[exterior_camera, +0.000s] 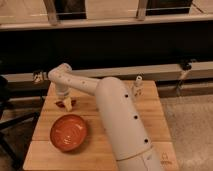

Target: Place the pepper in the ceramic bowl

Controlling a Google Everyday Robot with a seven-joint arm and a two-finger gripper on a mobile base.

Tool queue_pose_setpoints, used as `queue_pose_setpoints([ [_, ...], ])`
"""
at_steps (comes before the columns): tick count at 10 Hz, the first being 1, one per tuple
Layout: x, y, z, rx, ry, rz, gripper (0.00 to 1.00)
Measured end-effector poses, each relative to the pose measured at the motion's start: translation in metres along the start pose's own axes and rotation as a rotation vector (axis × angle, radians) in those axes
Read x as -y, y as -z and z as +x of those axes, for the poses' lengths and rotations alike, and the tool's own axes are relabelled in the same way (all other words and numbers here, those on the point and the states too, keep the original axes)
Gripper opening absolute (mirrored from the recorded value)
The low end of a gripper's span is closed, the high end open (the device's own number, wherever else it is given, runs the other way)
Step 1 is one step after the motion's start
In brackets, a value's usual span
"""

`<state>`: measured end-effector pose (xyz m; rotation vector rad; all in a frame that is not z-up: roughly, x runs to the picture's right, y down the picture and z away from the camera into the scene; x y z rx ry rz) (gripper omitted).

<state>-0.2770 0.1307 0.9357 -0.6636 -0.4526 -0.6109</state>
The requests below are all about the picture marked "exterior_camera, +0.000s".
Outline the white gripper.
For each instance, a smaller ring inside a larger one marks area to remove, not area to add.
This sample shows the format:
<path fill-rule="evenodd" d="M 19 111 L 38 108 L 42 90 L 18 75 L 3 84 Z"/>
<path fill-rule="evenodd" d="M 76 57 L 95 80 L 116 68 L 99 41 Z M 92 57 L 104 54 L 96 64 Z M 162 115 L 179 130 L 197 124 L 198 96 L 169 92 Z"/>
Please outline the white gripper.
<path fill-rule="evenodd" d="M 56 84 L 55 85 L 55 92 L 56 92 L 56 95 L 58 96 L 58 98 L 60 100 L 63 100 L 63 103 L 64 103 L 66 110 L 68 112 L 70 112 L 72 110 L 72 100 L 71 100 L 70 97 L 68 97 L 69 87 L 62 85 L 62 84 Z"/>

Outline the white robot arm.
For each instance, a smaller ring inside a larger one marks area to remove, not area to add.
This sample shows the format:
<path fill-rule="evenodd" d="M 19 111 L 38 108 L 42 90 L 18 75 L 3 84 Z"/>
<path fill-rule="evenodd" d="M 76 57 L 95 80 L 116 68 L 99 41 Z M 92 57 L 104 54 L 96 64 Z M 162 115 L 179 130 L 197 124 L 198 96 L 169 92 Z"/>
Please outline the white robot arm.
<path fill-rule="evenodd" d="M 95 96 L 119 171 L 164 171 L 135 107 L 132 93 L 122 80 L 73 75 L 67 63 L 50 70 L 48 78 L 55 84 L 59 97 L 66 97 L 69 88 Z"/>

